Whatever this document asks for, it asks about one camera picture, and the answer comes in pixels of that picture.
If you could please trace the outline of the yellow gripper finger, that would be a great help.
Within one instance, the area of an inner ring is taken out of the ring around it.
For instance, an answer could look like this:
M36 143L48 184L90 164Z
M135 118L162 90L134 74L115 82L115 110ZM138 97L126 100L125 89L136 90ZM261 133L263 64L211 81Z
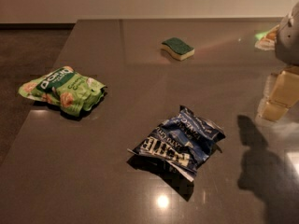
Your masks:
M299 67L287 66L268 76L258 107L262 119L277 121L299 101Z

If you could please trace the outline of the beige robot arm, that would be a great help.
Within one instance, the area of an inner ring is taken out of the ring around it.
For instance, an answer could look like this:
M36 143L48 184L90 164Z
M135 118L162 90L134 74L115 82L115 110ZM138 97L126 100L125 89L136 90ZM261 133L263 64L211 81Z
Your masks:
M258 107L258 116L269 121L281 119L299 101L299 2L265 33L255 47L273 50L276 58L286 64L278 74L271 74Z

